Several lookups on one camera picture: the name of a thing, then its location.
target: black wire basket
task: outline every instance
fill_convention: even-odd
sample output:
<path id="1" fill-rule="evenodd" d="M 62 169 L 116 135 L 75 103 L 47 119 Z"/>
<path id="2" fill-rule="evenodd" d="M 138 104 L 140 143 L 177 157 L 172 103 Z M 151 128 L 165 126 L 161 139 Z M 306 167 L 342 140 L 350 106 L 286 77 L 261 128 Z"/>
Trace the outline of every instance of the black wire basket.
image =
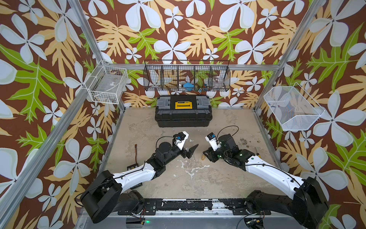
<path id="1" fill-rule="evenodd" d="M 171 60 L 173 64 L 164 64 L 162 60 L 145 60 L 143 71 L 145 90 L 182 92 L 229 90 L 231 75 L 229 61 L 215 61 L 217 64 L 213 61 L 189 61 L 191 63 L 180 64 L 180 60 Z"/>

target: black toolbox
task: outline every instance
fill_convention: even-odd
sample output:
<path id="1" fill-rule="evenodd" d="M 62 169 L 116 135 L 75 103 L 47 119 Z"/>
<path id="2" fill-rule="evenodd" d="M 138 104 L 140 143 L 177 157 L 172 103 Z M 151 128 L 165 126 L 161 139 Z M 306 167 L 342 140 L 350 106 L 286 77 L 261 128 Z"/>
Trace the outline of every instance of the black toolbox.
<path id="1" fill-rule="evenodd" d="M 210 99 L 205 95 L 160 96 L 155 120 L 159 127 L 208 126 L 212 120 Z"/>

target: stained floor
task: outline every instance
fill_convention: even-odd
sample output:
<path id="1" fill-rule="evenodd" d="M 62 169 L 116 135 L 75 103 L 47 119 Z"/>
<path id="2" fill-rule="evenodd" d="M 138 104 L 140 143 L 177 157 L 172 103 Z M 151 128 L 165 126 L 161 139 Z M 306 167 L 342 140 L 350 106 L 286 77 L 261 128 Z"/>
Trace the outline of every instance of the stained floor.
<path id="1" fill-rule="evenodd" d="M 135 163 L 135 144 L 137 162 L 142 165 L 154 153 L 156 140 L 161 136 L 173 136 L 186 131 L 189 138 L 184 147 L 199 144 L 191 159 L 181 156 L 167 164 L 166 171 L 158 178 L 143 183 L 136 190 L 145 198 L 245 198 L 253 190 L 283 195 L 273 185 L 262 178 L 242 171 L 218 160 L 213 163 L 201 159 L 202 152 L 210 145 L 205 136 L 229 125 L 239 126 L 233 138 L 240 149 L 259 153 L 261 158 L 274 165 L 268 152 L 254 114 L 249 109 L 215 109 L 213 119 L 207 127 L 160 128 L 154 120 L 155 109 L 127 109 L 116 136 L 106 170 L 111 173 L 123 172 Z M 226 128 L 220 135 L 233 134 L 236 128 Z M 171 138 L 163 138 L 158 145 Z"/>

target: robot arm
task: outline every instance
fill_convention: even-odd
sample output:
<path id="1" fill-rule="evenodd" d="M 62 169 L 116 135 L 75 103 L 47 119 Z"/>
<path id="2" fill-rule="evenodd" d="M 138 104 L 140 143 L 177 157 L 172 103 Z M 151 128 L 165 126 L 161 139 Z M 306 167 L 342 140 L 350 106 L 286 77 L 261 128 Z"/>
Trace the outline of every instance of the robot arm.
<path id="1" fill-rule="evenodd" d="M 223 158 L 229 164 L 240 167 L 244 171 L 263 178 L 265 181 L 284 192 L 290 199 L 294 198 L 294 188 L 299 188 L 304 183 L 301 177 L 288 175 L 286 172 L 265 162 L 249 150 L 239 150 L 231 136 L 224 135 L 220 137 L 222 142 L 219 141 L 219 143 L 217 143 L 216 136 L 213 133 L 207 135 L 205 139 L 210 143 L 212 148 L 212 150 L 210 150 L 210 148 L 204 152 L 204 155 L 206 155 L 210 161 L 215 162 L 218 159 Z"/>
<path id="2" fill-rule="evenodd" d="M 212 162 L 223 159 L 226 163 L 253 173 L 271 183 L 286 196 L 253 191 L 246 198 L 247 210 L 255 213 L 263 210 L 293 216 L 301 225 L 315 229 L 329 209 L 328 201 L 319 183 L 308 177 L 288 174 L 262 160 L 249 150 L 240 150 L 230 134 L 220 136 L 213 133 L 205 137 L 211 147 L 203 154 Z"/>
<path id="3" fill-rule="evenodd" d="M 111 174 L 108 170 L 101 172 L 80 198 L 92 222 L 98 223 L 115 211 L 130 214 L 141 212 L 144 198 L 137 191 L 122 192 L 159 177 L 165 171 L 165 165 L 179 155 L 191 158 L 198 144 L 187 151 L 183 147 L 187 139 L 188 133 L 185 131 L 173 135 L 172 145 L 162 142 L 140 167 L 122 173 Z"/>

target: wire basket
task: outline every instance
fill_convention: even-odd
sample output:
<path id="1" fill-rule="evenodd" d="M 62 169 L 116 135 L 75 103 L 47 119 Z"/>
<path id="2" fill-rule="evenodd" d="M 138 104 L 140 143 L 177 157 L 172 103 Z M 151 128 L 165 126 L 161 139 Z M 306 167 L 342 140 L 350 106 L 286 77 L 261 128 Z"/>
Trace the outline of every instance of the wire basket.
<path id="1" fill-rule="evenodd" d="M 145 61 L 143 76 L 146 91 L 226 92 L 230 88 L 229 61 L 225 61 L 227 64 L 213 64 L 210 61 L 199 60 L 190 60 L 197 64 L 163 64 L 159 61 Z"/>
<path id="2" fill-rule="evenodd" d="M 284 131 L 309 130 L 324 113 L 324 108 L 297 83 L 273 87 L 264 95 L 264 100 Z"/>
<path id="3" fill-rule="evenodd" d="M 118 104 L 128 79 L 127 69 L 101 66 L 88 87 L 93 102 Z"/>

